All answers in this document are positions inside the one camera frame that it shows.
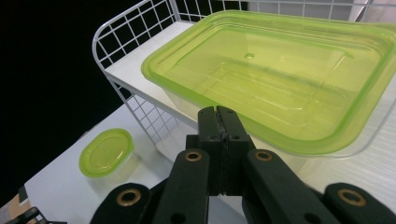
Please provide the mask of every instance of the green plastic container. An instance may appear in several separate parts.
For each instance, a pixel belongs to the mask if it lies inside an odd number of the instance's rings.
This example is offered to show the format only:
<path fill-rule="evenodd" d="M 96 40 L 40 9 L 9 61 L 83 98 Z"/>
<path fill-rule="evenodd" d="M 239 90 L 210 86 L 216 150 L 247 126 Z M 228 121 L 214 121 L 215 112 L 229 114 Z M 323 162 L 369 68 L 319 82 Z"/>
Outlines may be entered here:
<path fill-rule="evenodd" d="M 396 25 L 227 10 L 143 62 L 178 108 L 224 105 L 285 151 L 329 154 L 361 133 L 396 72 Z"/>
<path fill-rule="evenodd" d="M 98 134 L 81 152 L 79 169 L 87 177 L 124 180 L 132 173 L 134 151 L 131 135 L 119 128 Z"/>

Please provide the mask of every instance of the rectangular food container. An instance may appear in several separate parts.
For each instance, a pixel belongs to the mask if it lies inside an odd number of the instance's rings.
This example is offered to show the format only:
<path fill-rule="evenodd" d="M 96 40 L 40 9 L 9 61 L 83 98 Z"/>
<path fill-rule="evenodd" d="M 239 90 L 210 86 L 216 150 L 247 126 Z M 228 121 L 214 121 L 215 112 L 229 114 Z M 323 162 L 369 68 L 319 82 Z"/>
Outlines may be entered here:
<path fill-rule="evenodd" d="M 224 10 L 154 51 L 141 71 L 193 118 L 200 108 L 224 105 L 250 134 L 281 150 L 350 155 L 391 108 L 395 93 L 365 129 L 395 59 L 394 24 Z"/>

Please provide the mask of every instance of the bolt hole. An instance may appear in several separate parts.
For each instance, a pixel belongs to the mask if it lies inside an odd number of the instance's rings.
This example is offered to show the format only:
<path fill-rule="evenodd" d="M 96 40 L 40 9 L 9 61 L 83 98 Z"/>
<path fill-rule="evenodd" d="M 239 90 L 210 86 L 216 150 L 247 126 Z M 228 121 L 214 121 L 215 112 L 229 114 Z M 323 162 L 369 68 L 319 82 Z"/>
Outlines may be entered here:
<path fill-rule="evenodd" d="M 307 222 L 312 223 L 312 224 L 320 224 L 320 218 L 312 213 L 307 213 L 304 215 L 304 218 Z"/>
<path fill-rule="evenodd" d="M 180 213 L 175 213 L 171 216 L 171 222 L 175 224 L 184 223 L 186 221 L 186 216 Z"/>
<path fill-rule="evenodd" d="M 185 156 L 185 159 L 187 160 L 187 161 L 198 161 L 198 160 L 200 160 L 202 158 L 202 155 L 201 155 L 201 153 L 198 153 L 198 152 L 189 152 L 189 153 L 187 153 L 186 154 L 186 156 Z"/>
<path fill-rule="evenodd" d="M 366 200 L 357 191 L 352 189 L 338 190 L 338 196 L 346 203 L 355 206 L 364 206 L 367 204 Z"/>
<path fill-rule="evenodd" d="M 256 152 L 256 159 L 260 161 L 270 161 L 272 159 L 272 155 L 269 154 L 268 152 L 259 151 Z"/>
<path fill-rule="evenodd" d="M 136 194 L 134 194 L 133 192 L 129 192 L 129 193 L 124 194 L 122 196 L 122 199 L 126 202 L 129 202 L 129 201 L 133 201 L 135 197 L 136 197 Z"/>
<path fill-rule="evenodd" d="M 139 202 L 141 197 L 138 189 L 126 189 L 117 197 L 117 203 L 121 206 L 131 206 Z"/>

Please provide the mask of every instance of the white shelf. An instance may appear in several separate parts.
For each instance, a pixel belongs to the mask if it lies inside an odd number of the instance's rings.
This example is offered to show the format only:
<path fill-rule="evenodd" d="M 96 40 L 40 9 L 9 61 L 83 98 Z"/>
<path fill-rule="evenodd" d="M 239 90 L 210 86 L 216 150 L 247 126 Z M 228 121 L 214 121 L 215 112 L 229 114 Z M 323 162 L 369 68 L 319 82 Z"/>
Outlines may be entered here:
<path fill-rule="evenodd" d="M 110 78 L 114 78 L 117 83 L 122 83 L 123 87 L 132 90 L 142 98 L 149 100 L 155 105 L 159 105 L 161 108 L 170 109 L 173 111 L 173 115 L 179 114 L 179 117 L 182 118 L 183 121 L 190 120 L 190 123 L 193 123 L 192 118 L 176 108 L 162 88 L 145 79 L 140 71 L 142 62 L 150 53 L 191 26 L 192 23 L 190 22 L 174 22 L 162 32 L 139 46 L 139 48 L 133 50 L 116 63 L 113 63 L 106 69 L 106 72 L 108 72 L 108 74 L 111 75 Z"/>

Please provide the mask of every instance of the black background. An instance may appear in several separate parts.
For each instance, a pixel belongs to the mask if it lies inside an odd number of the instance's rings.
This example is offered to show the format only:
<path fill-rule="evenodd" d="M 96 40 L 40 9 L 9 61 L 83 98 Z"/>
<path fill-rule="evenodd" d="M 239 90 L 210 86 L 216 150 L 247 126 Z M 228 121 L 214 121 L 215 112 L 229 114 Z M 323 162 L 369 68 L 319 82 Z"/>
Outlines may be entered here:
<path fill-rule="evenodd" d="M 104 22 L 138 1 L 1 1 L 0 207 L 121 106 L 92 57 Z"/>

